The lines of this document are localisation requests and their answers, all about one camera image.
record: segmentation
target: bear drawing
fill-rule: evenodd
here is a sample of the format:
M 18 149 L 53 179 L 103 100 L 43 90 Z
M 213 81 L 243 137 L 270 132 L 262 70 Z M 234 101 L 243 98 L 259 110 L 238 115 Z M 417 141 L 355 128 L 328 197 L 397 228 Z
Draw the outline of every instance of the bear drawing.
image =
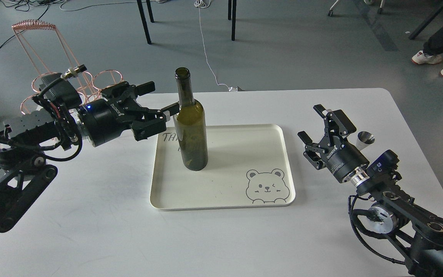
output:
M 290 189 L 286 186 L 283 177 L 285 174 L 281 169 L 274 169 L 272 172 L 259 173 L 256 170 L 249 170 L 246 174 L 249 180 L 246 195 L 254 202 L 276 203 L 285 202 L 290 196 Z

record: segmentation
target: white tray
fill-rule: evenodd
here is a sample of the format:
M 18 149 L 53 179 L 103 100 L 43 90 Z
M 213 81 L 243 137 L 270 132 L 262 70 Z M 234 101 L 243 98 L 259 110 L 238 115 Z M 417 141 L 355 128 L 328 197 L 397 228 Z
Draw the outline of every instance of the white tray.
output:
M 289 205 L 295 187 L 283 131 L 274 124 L 207 126 L 208 165 L 182 163 L 173 127 L 158 135 L 150 203 L 166 210 Z

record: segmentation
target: chair leg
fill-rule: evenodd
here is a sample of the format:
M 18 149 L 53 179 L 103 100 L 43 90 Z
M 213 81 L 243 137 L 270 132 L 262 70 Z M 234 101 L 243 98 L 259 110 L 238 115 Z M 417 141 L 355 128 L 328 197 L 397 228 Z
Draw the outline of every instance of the chair leg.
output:
M 329 8 L 329 12 L 327 13 L 327 16 L 333 16 L 333 9 L 334 7 L 336 7 L 336 5 L 338 4 L 338 2 L 341 0 L 336 0 L 336 2 L 334 2 L 334 4 Z
M 382 10 L 384 9 L 385 0 L 380 1 L 380 8 L 377 10 L 378 14 L 382 14 Z
M 148 15 L 150 16 L 150 22 L 155 23 L 155 20 L 153 19 L 152 4 L 150 3 L 150 0 L 146 0 L 146 7 L 148 8 Z
M 235 41 L 235 18 L 237 15 L 237 0 L 232 3 L 232 41 Z
M 232 0 L 228 0 L 228 20 L 232 20 Z
M 139 15 L 141 16 L 141 23 L 143 23 L 143 30 L 145 31 L 146 43 L 151 44 L 152 40 L 150 39 L 150 32 L 148 32 L 148 26 L 146 25 L 146 17 L 145 17 L 145 11 L 143 10 L 143 4 L 141 3 L 141 0 L 137 0 L 137 2 L 138 2 Z
M 440 3 L 436 10 L 434 10 L 421 24 L 420 26 L 416 27 L 416 30 L 413 31 L 413 33 L 410 34 L 408 37 L 409 39 L 415 39 L 417 35 L 419 35 L 425 27 L 431 23 L 431 21 L 443 10 L 443 2 Z

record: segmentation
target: wine bottle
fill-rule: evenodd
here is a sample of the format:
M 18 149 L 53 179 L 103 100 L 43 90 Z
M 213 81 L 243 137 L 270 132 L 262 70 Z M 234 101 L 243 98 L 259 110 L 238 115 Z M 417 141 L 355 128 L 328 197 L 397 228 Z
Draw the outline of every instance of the wine bottle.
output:
M 192 95 L 189 70 L 178 68 L 175 78 L 181 109 L 179 114 L 174 115 L 174 125 L 182 161 L 190 170 L 202 170 L 208 163 L 204 108 Z

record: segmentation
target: brand logo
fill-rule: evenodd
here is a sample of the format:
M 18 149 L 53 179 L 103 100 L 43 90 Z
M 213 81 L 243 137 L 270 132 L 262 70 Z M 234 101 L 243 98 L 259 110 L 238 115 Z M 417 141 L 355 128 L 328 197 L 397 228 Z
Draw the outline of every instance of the brand logo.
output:
M 112 109 L 114 109 L 114 111 L 116 111 L 116 113 L 118 114 L 118 116 L 123 116 L 124 114 L 121 113 L 121 111 L 116 107 L 116 105 L 111 104 L 110 105 L 112 107 Z
M 329 153 L 329 155 L 326 156 L 326 159 L 329 160 L 329 158 L 331 158 L 331 156 L 338 150 L 338 148 L 336 147 L 336 145 L 334 146 L 333 150 L 331 150 L 331 153 Z

